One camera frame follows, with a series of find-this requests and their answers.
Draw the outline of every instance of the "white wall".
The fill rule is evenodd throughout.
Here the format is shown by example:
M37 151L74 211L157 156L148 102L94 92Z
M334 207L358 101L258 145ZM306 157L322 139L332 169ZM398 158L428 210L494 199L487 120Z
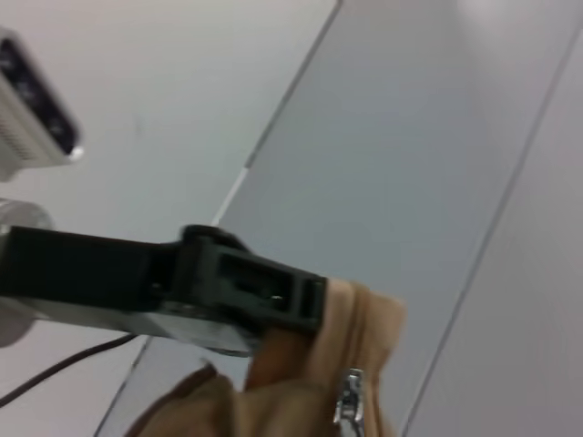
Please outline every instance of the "white wall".
M27 171L1 198L61 230L167 241L210 223L332 11L333 0L0 0L82 125L85 158ZM0 350L0 395L119 335L39 322ZM139 350L78 364L0 411L0 434L90 436Z
M261 254L407 301L382 392L397 426L581 6L347 1L223 220Z
M408 435L583 429L579 38Z

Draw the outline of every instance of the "tan fabric pouch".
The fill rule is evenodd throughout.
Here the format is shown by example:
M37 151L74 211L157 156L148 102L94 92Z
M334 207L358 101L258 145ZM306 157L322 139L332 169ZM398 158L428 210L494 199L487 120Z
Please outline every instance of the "tan fabric pouch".
M392 436L378 405L379 374L403 321L404 306L398 300L330 279L315 339L271 330L253 359L243 392L206 367L152 405L127 436L344 436L333 418L350 369L362 371L363 435Z

